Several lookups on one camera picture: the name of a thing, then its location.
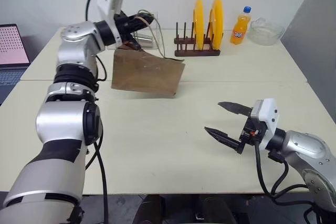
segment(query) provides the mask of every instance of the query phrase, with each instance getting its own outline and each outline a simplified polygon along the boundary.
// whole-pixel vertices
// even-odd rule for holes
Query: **bottle cap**
[[[250,6],[245,6],[243,12],[244,13],[250,13],[251,12],[251,7]]]

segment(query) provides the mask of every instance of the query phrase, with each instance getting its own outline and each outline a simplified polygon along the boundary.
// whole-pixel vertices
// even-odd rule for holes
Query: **yellow plate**
[[[209,38],[211,39],[212,34],[214,35],[214,40],[212,41],[212,47],[215,50],[220,49],[223,36],[223,24],[224,24],[224,13],[223,5],[221,0],[215,0],[212,4],[210,11],[210,27],[209,27]]]
[[[204,18],[202,0],[196,0],[194,8],[194,34],[196,35],[196,44],[198,49],[203,47],[204,36]]]

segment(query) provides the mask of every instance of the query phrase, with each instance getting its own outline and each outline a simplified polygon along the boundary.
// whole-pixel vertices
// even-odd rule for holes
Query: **paper bag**
[[[112,88],[175,95],[184,66],[181,61],[122,46],[114,52]]]

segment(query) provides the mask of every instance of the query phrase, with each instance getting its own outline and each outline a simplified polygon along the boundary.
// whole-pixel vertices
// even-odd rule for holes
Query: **gray wall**
[[[304,0],[281,40],[336,121],[336,0]]]

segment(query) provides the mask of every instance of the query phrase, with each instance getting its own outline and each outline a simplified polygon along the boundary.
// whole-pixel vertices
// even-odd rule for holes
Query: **laptop keyboard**
[[[0,72],[0,86],[16,85],[24,72],[25,70]]]

